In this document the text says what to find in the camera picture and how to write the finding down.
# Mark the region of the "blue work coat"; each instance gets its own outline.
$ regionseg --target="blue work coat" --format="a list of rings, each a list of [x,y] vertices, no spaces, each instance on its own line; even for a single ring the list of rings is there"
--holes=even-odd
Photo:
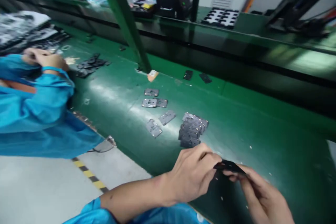
[[[64,224],[118,224],[107,209],[100,207],[100,198],[87,204],[76,217]],[[140,214],[129,224],[210,224],[187,204],[154,208]]]
[[[36,89],[32,94],[0,86],[0,155],[69,159],[102,142],[67,110],[74,93],[69,79],[51,74],[42,74],[35,82],[22,78],[37,68],[18,54],[0,57],[0,79]]]

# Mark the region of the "green conveyor belt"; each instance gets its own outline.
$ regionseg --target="green conveyor belt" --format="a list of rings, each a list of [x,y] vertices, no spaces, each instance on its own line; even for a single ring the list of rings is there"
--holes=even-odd
[[[119,44],[99,37],[87,44],[86,33],[63,27],[73,35],[65,43],[71,45],[65,57],[80,63],[101,53],[111,61],[86,79],[74,78],[73,110],[88,117],[103,136],[112,135],[117,147],[150,174],[173,167],[181,150],[182,116],[191,112],[209,121],[201,141],[225,159],[252,166],[276,186],[295,223],[335,220],[336,171],[326,142],[335,140],[335,121],[215,77],[204,84],[197,71],[191,81],[183,80],[184,66],[153,55],[149,61],[160,74],[151,83],[135,70],[129,48],[119,51]],[[159,89],[158,98],[167,99],[168,107],[141,107],[146,88]],[[177,117],[162,126],[158,117],[168,109]],[[163,130],[156,139],[145,128],[150,118]],[[214,223],[252,223],[239,184],[221,174],[217,178],[191,205]]]

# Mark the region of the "human hand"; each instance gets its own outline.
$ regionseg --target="human hand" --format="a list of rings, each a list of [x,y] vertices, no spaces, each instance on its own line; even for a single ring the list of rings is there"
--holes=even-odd
[[[50,55],[50,52],[42,49],[27,48],[23,51],[22,60],[29,65],[38,65],[36,55]]]
[[[230,180],[240,181],[248,209],[255,224],[294,224],[283,195],[252,168],[238,165],[246,175],[223,171]]]
[[[204,143],[181,150],[173,169],[163,179],[168,205],[189,202],[206,194],[216,172],[214,165],[221,161]]]
[[[63,57],[59,54],[50,54],[50,55],[36,55],[36,61],[42,67],[55,67],[63,69],[67,68],[67,64]]]

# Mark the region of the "yellow and black tape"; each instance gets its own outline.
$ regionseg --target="yellow and black tape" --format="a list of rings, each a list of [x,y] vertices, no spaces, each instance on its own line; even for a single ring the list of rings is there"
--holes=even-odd
[[[91,180],[95,187],[97,187],[103,193],[109,191],[103,182],[101,182],[77,157],[74,157],[71,160],[84,173],[84,175],[88,177],[89,180]]]

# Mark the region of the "green metal frame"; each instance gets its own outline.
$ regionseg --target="green metal frame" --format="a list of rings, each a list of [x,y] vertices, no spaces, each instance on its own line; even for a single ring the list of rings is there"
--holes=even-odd
[[[140,39],[137,27],[135,26],[134,16],[126,0],[107,0],[108,4],[113,11],[121,32],[124,35],[126,42],[136,55],[136,62],[139,69],[149,73],[151,66]]]

